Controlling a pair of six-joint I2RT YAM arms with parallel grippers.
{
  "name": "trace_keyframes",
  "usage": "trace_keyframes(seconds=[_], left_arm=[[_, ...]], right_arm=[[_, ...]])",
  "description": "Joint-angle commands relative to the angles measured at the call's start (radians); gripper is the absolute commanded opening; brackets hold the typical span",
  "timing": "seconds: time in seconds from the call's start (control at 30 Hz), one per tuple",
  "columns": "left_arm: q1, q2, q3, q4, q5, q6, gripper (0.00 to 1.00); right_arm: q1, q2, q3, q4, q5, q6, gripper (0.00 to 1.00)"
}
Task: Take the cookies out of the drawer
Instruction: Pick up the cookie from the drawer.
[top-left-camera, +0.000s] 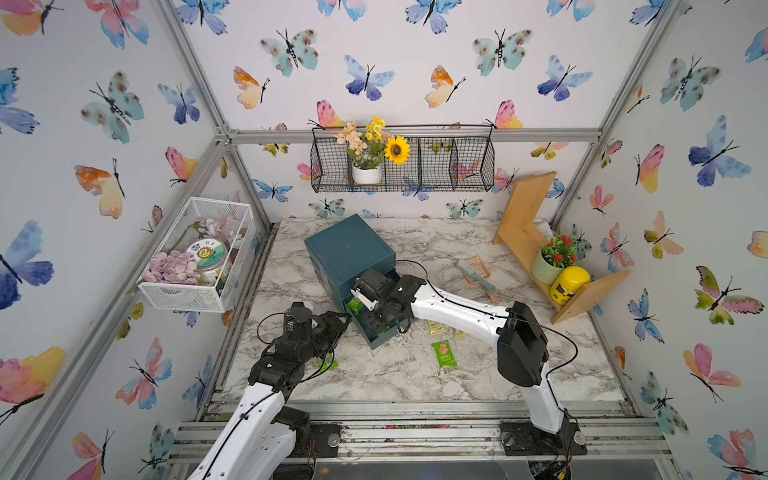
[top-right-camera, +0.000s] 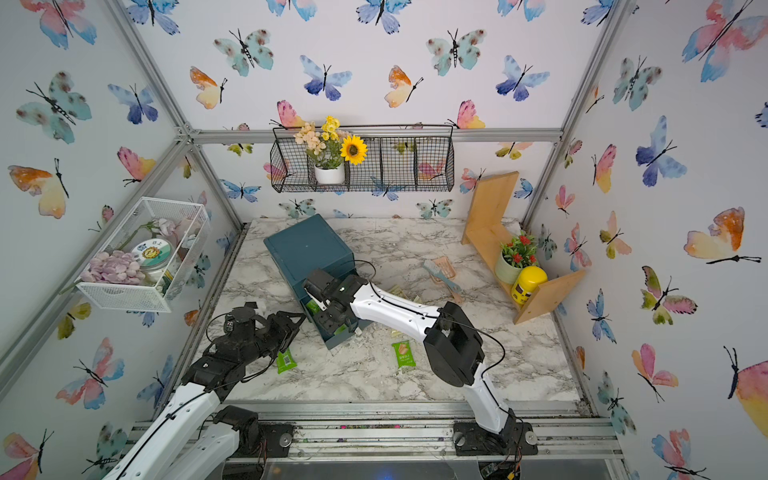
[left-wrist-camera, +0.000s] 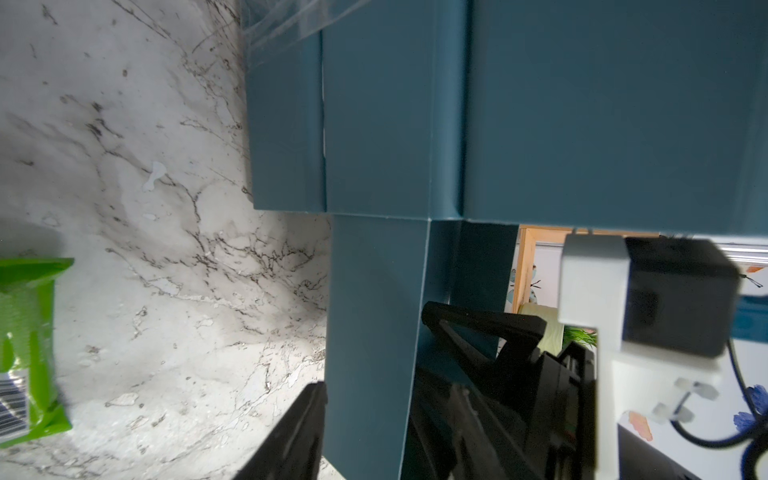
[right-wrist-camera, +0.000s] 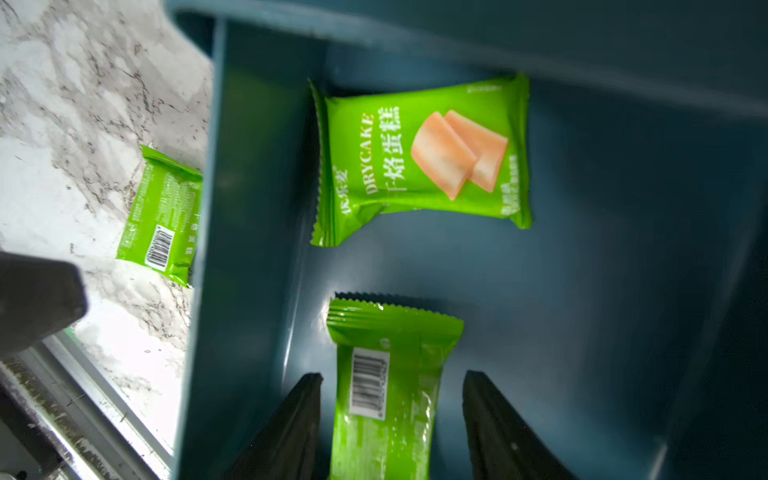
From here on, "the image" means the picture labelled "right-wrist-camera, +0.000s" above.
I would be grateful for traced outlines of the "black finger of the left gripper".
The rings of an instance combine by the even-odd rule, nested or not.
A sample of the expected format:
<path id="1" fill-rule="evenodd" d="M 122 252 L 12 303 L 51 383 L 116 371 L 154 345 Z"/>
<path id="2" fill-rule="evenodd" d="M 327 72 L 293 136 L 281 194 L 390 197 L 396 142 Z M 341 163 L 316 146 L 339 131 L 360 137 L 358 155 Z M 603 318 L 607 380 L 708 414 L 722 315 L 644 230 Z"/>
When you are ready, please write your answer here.
<path id="1" fill-rule="evenodd" d="M 1 253 L 1 357 L 25 350 L 88 311 L 76 265 Z"/>

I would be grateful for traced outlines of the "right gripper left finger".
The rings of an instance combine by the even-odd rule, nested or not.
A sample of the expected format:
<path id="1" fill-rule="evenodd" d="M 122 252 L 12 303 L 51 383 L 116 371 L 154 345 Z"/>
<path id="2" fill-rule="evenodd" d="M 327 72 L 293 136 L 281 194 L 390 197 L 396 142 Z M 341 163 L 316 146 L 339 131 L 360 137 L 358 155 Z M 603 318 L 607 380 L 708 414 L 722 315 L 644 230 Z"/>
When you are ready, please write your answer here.
<path id="1" fill-rule="evenodd" d="M 320 423 L 321 384 L 308 373 L 224 473 L 226 479 L 310 479 Z"/>

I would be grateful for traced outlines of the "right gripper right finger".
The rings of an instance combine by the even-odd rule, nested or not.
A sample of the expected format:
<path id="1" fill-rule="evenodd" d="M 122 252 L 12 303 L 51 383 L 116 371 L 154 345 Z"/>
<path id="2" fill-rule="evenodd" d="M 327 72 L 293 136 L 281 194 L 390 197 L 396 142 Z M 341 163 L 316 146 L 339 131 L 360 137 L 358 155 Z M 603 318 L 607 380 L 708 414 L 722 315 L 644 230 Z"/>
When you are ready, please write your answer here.
<path id="1" fill-rule="evenodd" d="M 466 372 L 462 399 L 475 479 L 574 477 L 485 373 Z"/>

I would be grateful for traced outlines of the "green cookie packet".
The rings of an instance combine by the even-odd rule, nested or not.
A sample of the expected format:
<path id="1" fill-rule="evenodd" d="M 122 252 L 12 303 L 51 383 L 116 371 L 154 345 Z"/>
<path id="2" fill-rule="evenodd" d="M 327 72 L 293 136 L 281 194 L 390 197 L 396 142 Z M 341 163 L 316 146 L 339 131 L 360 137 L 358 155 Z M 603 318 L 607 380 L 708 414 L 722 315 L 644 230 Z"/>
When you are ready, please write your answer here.
<path id="1" fill-rule="evenodd" d="M 202 173 L 149 147 L 116 258 L 190 286 L 200 222 Z"/>
<path id="2" fill-rule="evenodd" d="M 379 215 L 417 210 L 531 227 L 525 75 L 354 97 L 310 90 L 320 147 L 312 245 L 337 247 Z"/>
<path id="3" fill-rule="evenodd" d="M 333 479 L 426 479 L 443 367 L 464 324 L 386 303 L 334 298 Z"/>

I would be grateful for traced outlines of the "teal drawer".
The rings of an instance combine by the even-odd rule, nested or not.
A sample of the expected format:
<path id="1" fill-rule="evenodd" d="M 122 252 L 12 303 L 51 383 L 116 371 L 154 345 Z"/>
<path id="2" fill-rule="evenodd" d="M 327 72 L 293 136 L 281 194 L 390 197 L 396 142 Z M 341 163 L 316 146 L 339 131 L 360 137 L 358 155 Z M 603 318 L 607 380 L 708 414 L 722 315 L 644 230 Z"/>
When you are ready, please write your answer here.
<path id="1" fill-rule="evenodd" d="M 767 126 L 534 79 L 534 223 L 413 212 L 310 243 L 309 87 L 417 90 L 489 78 L 430 40 L 339 43 L 305 26 L 168 2 L 214 68 L 203 235 L 172 474 L 220 476 L 307 373 L 330 460 L 338 293 L 458 317 L 431 475 L 471 474 L 462 415 L 486 373 L 584 479 L 767 475 Z"/>

